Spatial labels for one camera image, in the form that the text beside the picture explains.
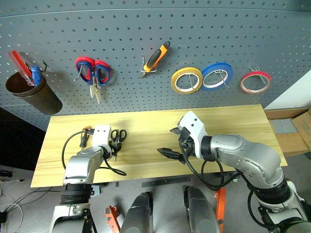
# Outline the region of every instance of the orange utility knife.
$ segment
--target orange utility knife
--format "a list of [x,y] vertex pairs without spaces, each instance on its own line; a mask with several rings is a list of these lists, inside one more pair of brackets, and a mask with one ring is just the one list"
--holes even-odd
[[141,77],[143,78],[146,73],[149,72],[156,72],[156,66],[158,62],[162,59],[162,57],[166,54],[166,52],[169,50],[171,43],[170,41],[165,42],[159,49],[157,49],[149,58],[146,64],[142,64],[142,69],[140,71],[142,72]]

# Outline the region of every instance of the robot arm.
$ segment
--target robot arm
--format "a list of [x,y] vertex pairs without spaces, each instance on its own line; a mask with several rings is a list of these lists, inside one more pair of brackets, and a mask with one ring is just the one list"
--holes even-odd
[[[182,148],[187,149],[187,156],[208,161],[218,159],[240,171],[251,192],[255,193],[266,225],[276,228],[288,219],[307,220],[296,193],[287,186],[280,156],[272,148],[249,142],[240,135],[208,136],[203,122],[192,111],[187,112],[171,132],[180,135],[179,142]],[[165,156],[169,152],[170,158],[181,161],[178,152],[167,151],[166,148],[158,151]]]
[[49,233],[91,233],[94,222],[89,198],[95,170],[112,155],[109,146],[111,127],[96,126],[92,147],[70,158],[63,179],[63,191],[55,206]]

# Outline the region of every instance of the gray pegboard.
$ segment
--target gray pegboard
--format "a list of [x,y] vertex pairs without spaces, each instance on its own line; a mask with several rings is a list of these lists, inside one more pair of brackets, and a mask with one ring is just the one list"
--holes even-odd
[[[6,56],[18,50],[30,65],[50,69],[47,82],[63,103],[58,115],[226,105],[268,105],[311,68],[310,1],[5,1],[0,11],[1,107],[46,129],[45,116],[5,89],[15,67]],[[161,43],[171,49],[158,72],[140,78],[141,56]],[[74,60],[89,56],[113,68],[102,102],[75,82]],[[204,69],[216,62],[232,65],[230,88],[180,95],[172,74],[183,67]],[[239,89],[249,66],[272,77],[260,95]]]

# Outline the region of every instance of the robot leg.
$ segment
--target robot leg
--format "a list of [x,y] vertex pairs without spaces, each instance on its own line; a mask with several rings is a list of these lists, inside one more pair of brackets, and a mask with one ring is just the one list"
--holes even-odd
[[191,233],[220,233],[215,213],[200,189],[187,187],[184,199]]
[[120,233],[152,233],[152,211],[153,199],[151,193],[141,193],[128,210]]

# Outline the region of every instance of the cable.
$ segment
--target cable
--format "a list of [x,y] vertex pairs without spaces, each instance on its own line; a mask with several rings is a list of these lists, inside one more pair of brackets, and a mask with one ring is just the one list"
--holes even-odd
[[74,133],[64,143],[63,150],[62,150],[62,164],[63,164],[64,169],[66,169],[66,165],[65,165],[65,161],[64,161],[64,153],[65,153],[66,145],[67,145],[67,143],[69,142],[70,139],[72,139],[73,137],[75,137],[76,135],[78,135],[80,133],[84,133],[84,131],[80,131],[80,132]]
[[236,173],[235,175],[231,176],[228,180],[226,180],[225,182],[223,182],[222,184],[220,185],[214,185],[214,184],[211,184],[211,183],[208,183],[206,180],[204,180],[197,172],[196,170],[193,168],[193,166],[191,165],[191,163],[189,162],[187,156],[186,156],[186,153],[185,153],[185,150],[184,148],[182,147],[181,145],[181,142],[179,142],[179,147],[183,153],[183,156],[184,156],[184,160],[187,164],[187,166],[190,168],[190,170],[193,172],[193,174],[200,180],[202,181],[210,190],[212,191],[217,191],[219,188],[227,185],[228,183],[230,183],[234,178],[238,177],[240,175],[240,173]]
[[[49,190],[39,190],[39,189],[40,189],[40,188],[37,188],[37,189],[36,189],[35,191],[33,191],[33,192],[24,194],[23,196],[21,196],[21,197],[19,197],[18,199],[16,199],[13,203],[19,204],[19,203],[20,203],[21,201],[23,201],[25,198],[29,197],[32,193],[38,193],[38,192],[46,192],[46,193],[48,193],[48,192],[60,192],[60,191],[51,190],[52,187],[51,187]],[[12,207],[12,208],[10,208],[10,209],[9,209],[9,208],[10,208],[10,206],[9,206],[8,208],[5,209],[5,211],[6,211],[7,213],[11,212],[11,211],[12,211],[13,209],[15,209],[16,207]]]
[[0,197],[2,197],[2,196],[3,196],[3,191],[2,191],[2,186],[1,186],[1,184],[0,184],[0,190],[1,190],[1,195],[0,195]]
[[91,221],[92,221],[92,227],[93,227],[94,233],[97,233],[97,229],[96,229],[95,222],[94,222],[94,220],[93,220],[91,211],[89,211],[89,218],[90,218]]
[[34,193],[35,191],[30,192],[30,193],[26,193],[26,194],[22,195],[21,197],[17,198],[13,203],[19,204],[22,200],[24,200],[25,198],[27,198],[28,196],[30,196],[30,195],[31,195],[32,193]]
[[282,226],[283,224],[273,224],[273,225],[266,225],[266,224],[263,224],[261,222],[259,222],[256,217],[254,216],[253,214],[253,211],[252,211],[252,207],[251,207],[251,198],[253,196],[253,193],[254,191],[253,190],[250,190],[249,194],[248,194],[248,198],[247,198],[247,208],[248,208],[248,212],[249,212],[249,215],[252,217],[252,219],[258,224],[260,225],[261,227],[264,227],[264,228],[267,228],[267,229],[273,229],[273,228],[278,228],[280,226]]
[[[219,167],[219,170],[220,170],[220,176],[221,176],[220,184],[222,184],[224,182],[224,180],[225,180],[224,169],[223,169],[223,166],[219,162],[218,159],[215,159],[215,162],[218,164],[218,167]],[[202,166],[201,166],[201,175],[202,175],[203,179],[204,179],[204,167],[205,167],[206,163],[207,163],[207,160],[204,160],[204,162],[202,163]]]
[[117,173],[118,175],[121,175],[121,176],[126,176],[126,175],[127,175],[126,172],[121,171],[121,170],[119,170],[119,169],[116,169],[116,168],[113,168],[112,166],[110,166],[109,163],[108,163],[108,161],[107,161],[107,159],[104,159],[104,161],[105,161],[107,167],[101,166],[100,168],[102,168],[102,169],[110,169],[110,170],[112,170],[114,173]]
[[[67,143],[69,142],[70,139],[72,139],[74,136],[80,134],[80,133],[85,133],[84,131],[80,131],[80,132],[77,132],[77,133],[74,133],[73,135],[71,135],[67,140],[66,142],[64,143],[64,146],[63,146],[63,150],[62,150],[62,164],[63,164],[63,168],[66,169],[66,165],[65,165],[65,161],[64,161],[64,153],[65,153],[65,149],[66,149],[66,145]],[[101,169],[110,169],[112,170],[113,172],[117,173],[118,175],[121,175],[121,176],[126,176],[127,174],[124,172],[124,171],[121,171],[119,169],[115,169],[113,167],[111,167],[107,161],[107,159],[104,159],[107,167],[100,167]]]
[[15,205],[15,206],[17,206],[17,207],[20,209],[20,212],[21,212],[21,217],[20,217],[19,225],[18,225],[18,227],[13,231],[13,233],[15,233],[15,232],[19,229],[19,227],[21,226],[21,223],[23,222],[24,213],[23,213],[22,208],[21,208],[19,205],[15,204],[15,203],[5,204],[5,205],[0,206],[0,208],[3,207],[3,206],[7,206],[7,205],[9,205],[9,206]]

